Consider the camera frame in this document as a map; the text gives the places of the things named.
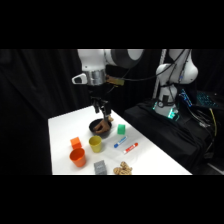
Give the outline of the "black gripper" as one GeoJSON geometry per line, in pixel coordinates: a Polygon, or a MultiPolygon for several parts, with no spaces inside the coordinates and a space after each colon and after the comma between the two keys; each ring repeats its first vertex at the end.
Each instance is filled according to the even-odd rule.
{"type": "MultiPolygon", "coordinates": [[[[106,84],[99,86],[90,86],[89,94],[91,102],[93,103],[94,109],[96,113],[99,113],[99,104],[98,102],[106,99],[106,93],[108,91],[108,87],[106,84]]],[[[111,114],[111,105],[109,101],[104,102],[104,116],[108,117],[111,114]]]]}

